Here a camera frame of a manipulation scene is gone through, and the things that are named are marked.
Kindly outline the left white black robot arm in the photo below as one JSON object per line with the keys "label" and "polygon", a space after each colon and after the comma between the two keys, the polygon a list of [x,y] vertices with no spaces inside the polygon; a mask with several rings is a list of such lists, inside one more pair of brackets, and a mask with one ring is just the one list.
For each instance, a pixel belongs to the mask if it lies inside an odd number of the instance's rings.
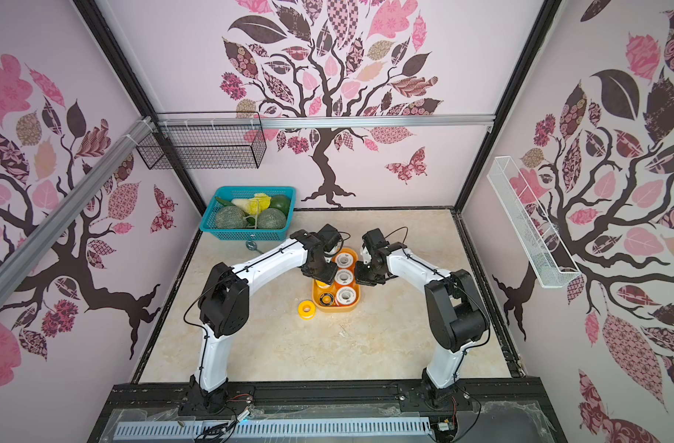
{"label": "left white black robot arm", "polygon": [[198,368],[189,381],[187,399],[202,413],[220,413],[229,403],[228,359],[235,334],[246,325],[250,297],[292,269],[316,282],[331,284],[338,266],[342,234],[330,224],[318,232],[298,230],[277,247],[236,265],[221,262],[209,273],[196,306],[202,331]]}

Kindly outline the yellow black tape roll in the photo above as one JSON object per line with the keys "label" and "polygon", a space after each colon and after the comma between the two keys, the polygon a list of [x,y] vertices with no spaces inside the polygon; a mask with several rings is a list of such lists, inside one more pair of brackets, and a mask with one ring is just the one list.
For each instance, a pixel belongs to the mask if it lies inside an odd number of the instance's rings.
{"label": "yellow black tape roll", "polygon": [[320,295],[319,299],[320,306],[332,306],[335,301],[335,297],[332,293],[323,293]]}

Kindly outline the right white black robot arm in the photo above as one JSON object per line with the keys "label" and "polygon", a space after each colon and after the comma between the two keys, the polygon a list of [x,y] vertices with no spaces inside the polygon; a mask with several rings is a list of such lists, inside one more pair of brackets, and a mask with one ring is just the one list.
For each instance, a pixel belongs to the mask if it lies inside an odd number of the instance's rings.
{"label": "right white black robot arm", "polygon": [[365,286],[402,279],[425,297],[428,325],[438,346],[425,367],[421,391],[436,402],[455,390],[469,350],[490,332],[490,320],[475,279],[464,269],[449,271],[419,258],[404,243],[390,243],[381,230],[362,236],[355,279]]}

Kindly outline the yellow plastic storage box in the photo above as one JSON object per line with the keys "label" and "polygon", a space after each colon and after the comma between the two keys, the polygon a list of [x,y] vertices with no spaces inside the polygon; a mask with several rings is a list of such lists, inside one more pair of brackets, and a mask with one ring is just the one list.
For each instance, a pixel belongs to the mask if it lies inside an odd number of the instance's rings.
{"label": "yellow plastic storage box", "polygon": [[[351,249],[351,248],[349,248],[349,247],[344,247],[344,248],[342,249],[342,251],[339,252],[338,254],[340,254],[340,253],[342,253],[342,252],[350,252],[350,253],[352,253],[352,254],[355,256],[355,259],[356,259],[355,265],[357,264],[357,261],[358,261],[358,259],[359,259],[359,256],[358,256],[358,254],[357,254],[357,252],[356,252],[355,250],[353,250],[353,249]],[[349,270],[353,273],[353,275],[355,275],[355,265],[353,265],[353,267],[352,267],[351,269],[349,269]],[[329,286],[329,288],[325,288],[325,289],[319,288],[319,287],[315,284],[315,281],[314,281],[314,282],[313,282],[313,285],[312,285],[312,300],[313,300],[313,302],[316,304],[316,306],[317,306],[317,308],[318,308],[319,310],[324,311],[324,312],[327,312],[327,313],[346,313],[346,312],[350,312],[350,311],[354,310],[354,309],[357,307],[358,303],[359,303],[360,300],[361,300],[361,288],[360,288],[360,285],[357,283],[356,278],[355,278],[355,282],[354,282],[352,285],[350,285],[350,286],[353,287],[353,288],[355,288],[355,290],[356,290],[357,293],[358,293],[357,301],[356,301],[353,305],[351,305],[351,306],[340,306],[340,305],[337,303],[336,299],[335,299],[334,304],[333,304],[332,306],[320,306],[319,301],[318,301],[320,295],[322,295],[323,293],[332,293],[332,294],[334,295],[334,297],[336,297],[336,293],[337,293],[338,290],[342,287],[342,286],[339,286],[339,285],[335,284],[334,281],[333,281],[333,283],[331,284],[331,286]]]}

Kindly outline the orange white sealing tape roll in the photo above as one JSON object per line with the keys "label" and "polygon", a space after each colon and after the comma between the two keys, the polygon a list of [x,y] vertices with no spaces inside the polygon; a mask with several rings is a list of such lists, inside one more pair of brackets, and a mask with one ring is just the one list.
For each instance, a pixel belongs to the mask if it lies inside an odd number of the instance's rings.
{"label": "orange white sealing tape roll", "polygon": [[342,252],[335,257],[334,262],[340,269],[351,269],[355,265],[355,256],[350,252]]}
{"label": "orange white sealing tape roll", "polygon": [[336,293],[336,301],[340,306],[351,306],[358,298],[358,293],[351,286],[342,286]]}
{"label": "orange white sealing tape roll", "polygon": [[334,282],[339,286],[350,286],[355,282],[355,275],[349,269],[339,269]]}

